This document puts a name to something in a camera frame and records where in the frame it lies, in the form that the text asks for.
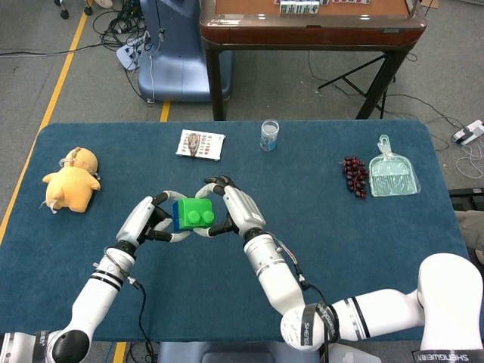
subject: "dustpan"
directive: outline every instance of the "dustpan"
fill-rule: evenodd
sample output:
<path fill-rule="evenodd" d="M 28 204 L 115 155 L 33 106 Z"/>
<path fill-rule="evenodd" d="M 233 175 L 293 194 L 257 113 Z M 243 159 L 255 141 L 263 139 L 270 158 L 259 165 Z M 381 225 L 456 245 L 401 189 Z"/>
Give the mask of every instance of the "dustpan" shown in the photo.
<path fill-rule="evenodd" d="M 381 155 L 370 162 L 370 188 L 374 197 L 409 195 L 420 191 L 410 160 L 394 154 L 387 135 L 380 136 Z"/>

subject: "white robotic arm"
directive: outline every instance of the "white robotic arm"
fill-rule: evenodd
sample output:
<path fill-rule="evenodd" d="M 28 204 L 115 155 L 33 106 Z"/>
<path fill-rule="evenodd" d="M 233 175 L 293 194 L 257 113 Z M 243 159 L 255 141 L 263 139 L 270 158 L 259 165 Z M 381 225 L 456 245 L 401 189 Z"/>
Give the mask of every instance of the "white robotic arm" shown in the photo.
<path fill-rule="evenodd" d="M 135 251 L 145 240 L 178 242 L 190 232 L 170 234 L 163 231 L 172 217 L 158 204 L 184 195 L 164 191 L 144 198 L 119 230 L 113 247 L 104 251 L 99 263 L 72 308 L 70 323 L 63 330 L 41 331 L 35 336 L 23 333 L 0 334 L 0 363 L 79 363 L 87 356 L 92 337 L 104 320 L 125 280 L 142 286 L 130 276 Z"/>
<path fill-rule="evenodd" d="M 213 237 L 234 231 L 244 238 L 244 252 L 268 301 L 283 315 L 281 335 L 288 345 L 316 350 L 324 342 L 326 332 L 330 342 L 338 337 L 363 340 L 425 324 L 422 350 L 470 349 L 484 361 L 479 332 L 482 278 L 466 259 L 447 253 L 426 258 L 420 266 L 418 288 L 408 295 L 379 290 L 340 300 L 332 306 L 324 301 L 307 306 L 280 254 L 281 248 L 271 234 L 263 232 L 265 220 L 253 199 L 228 177 L 205 182 L 207 185 L 196 197 L 210 192 L 221 195 L 228 218 L 223 228 L 215 226 L 196 232 Z M 302 274 L 297 273 L 303 285 Z"/>

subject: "gray carpet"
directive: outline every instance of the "gray carpet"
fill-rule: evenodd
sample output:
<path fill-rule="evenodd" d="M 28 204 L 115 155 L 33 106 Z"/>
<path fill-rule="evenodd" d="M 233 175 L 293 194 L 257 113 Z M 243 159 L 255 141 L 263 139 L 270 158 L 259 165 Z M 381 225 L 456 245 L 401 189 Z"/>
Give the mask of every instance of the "gray carpet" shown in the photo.
<path fill-rule="evenodd" d="M 62 20 L 59 8 L 51 1 L 0 2 L 1 51 L 68 49 L 84 4 L 68 0 L 67 6 L 70 19 Z M 93 6 L 93 10 L 95 15 L 101 13 L 97 5 Z M 483 18 L 483 6 L 441 0 L 440 9 L 429 12 L 429 26 L 413 50 L 418 61 L 412 63 L 407 60 L 403 64 L 389 93 L 419 97 L 463 124 L 482 119 Z M 106 26 L 108 19 L 109 16 L 101 18 L 98 27 Z M 92 30 L 93 20 L 94 17 L 88 19 L 79 46 L 98 41 Z M 310 54 L 314 73 L 322 79 L 338 76 L 377 55 L 343 52 Z M 0 153 L 3 156 L 0 165 L 0 216 L 5 213 L 64 59 L 0 58 Z M 369 67 L 350 79 L 366 88 L 375 72 L 376 67 Z M 226 102 L 228 118 L 351 119 L 357 114 L 363 101 L 361 97 L 345 96 L 334 87 L 318 94 L 315 88 L 320 83 L 309 72 L 307 52 L 238 52 L 235 55 L 234 91 L 230 101 Z M 338 85 L 353 93 L 347 85 Z M 409 113 L 425 123 L 439 117 L 428 106 L 407 97 L 389 97 L 386 107 L 391 112 L 388 117 L 410 117 L 406 115 Z M 158 121 L 160 111 L 161 104 L 146 104 L 132 92 L 113 52 L 96 48 L 74 57 L 51 122 Z M 208 120 L 211 117 L 209 104 L 174 103 L 169 121 Z M 455 128 L 443 119 L 431 122 L 429 129 L 447 142 L 455 132 Z M 446 147 L 445 142 L 434 141 L 436 149 Z M 447 150 L 437 154 L 449 188 L 484 187 L 482 178 L 471 179 L 456 170 L 455 161 L 465 156 L 458 146 L 451 144 Z M 467 173 L 478 175 L 465 160 L 460 165 Z M 410 362 L 411 350 L 418 347 L 417 342 L 353 345 L 379 356 L 383 362 Z M 109 346 L 109 343 L 94 344 L 87 362 L 104 361 Z M 135 347 L 135 356 L 144 361 L 142 345 Z"/>

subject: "green toy block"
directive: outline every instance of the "green toy block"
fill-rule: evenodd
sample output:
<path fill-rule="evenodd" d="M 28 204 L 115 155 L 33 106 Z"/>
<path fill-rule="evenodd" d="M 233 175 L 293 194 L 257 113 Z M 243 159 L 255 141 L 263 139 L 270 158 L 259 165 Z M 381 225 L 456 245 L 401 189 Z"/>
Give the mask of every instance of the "green toy block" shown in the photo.
<path fill-rule="evenodd" d="M 175 231 L 211 227 L 215 220 L 210 199 L 186 198 L 173 204 Z"/>

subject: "red grapes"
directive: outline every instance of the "red grapes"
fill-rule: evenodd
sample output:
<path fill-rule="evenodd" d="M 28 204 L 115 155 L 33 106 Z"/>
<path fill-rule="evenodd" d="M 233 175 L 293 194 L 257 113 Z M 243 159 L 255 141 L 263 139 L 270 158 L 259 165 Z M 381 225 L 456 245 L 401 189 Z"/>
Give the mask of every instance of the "red grapes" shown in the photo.
<path fill-rule="evenodd" d="M 343 164 L 343 175 L 346 178 L 346 187 L 355 193 L 355 197 L 366 199 L 366 179 L 368 171 L 365 169 L 365 162 L 357 157 L 345 157 Z"/>

